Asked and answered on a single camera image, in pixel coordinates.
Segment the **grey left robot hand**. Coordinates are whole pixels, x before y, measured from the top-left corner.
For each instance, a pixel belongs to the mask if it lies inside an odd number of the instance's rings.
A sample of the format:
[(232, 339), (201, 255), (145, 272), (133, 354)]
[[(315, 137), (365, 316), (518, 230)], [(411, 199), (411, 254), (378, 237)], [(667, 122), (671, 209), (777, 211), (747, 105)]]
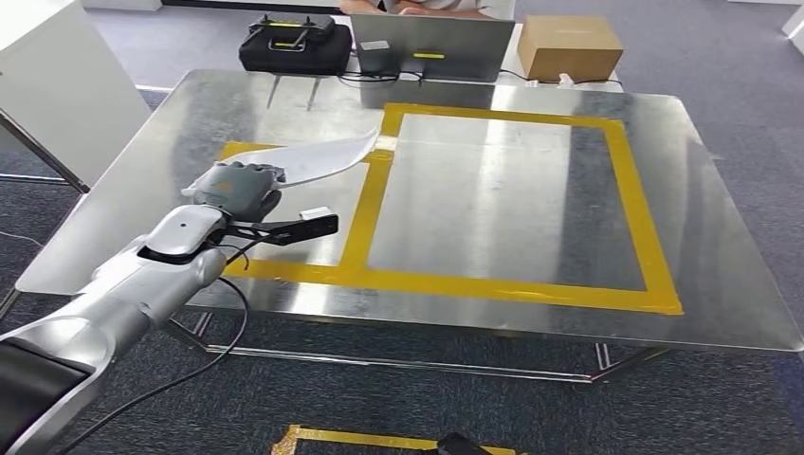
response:
[(283, 168), (265, 164), (216, 162), (183, 194), (196, 205), (227, 213), (234, 221), (261, 222), (282, 199), (277, 189), (285, 182)]

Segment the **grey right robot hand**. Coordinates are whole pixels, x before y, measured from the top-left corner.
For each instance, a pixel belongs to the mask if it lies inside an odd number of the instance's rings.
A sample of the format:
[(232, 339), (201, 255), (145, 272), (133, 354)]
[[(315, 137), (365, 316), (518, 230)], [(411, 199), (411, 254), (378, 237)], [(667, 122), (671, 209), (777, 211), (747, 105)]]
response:
[(436, 443), (439, 455), (491, 455), (491, 452), (466, 436), (451, 432)]

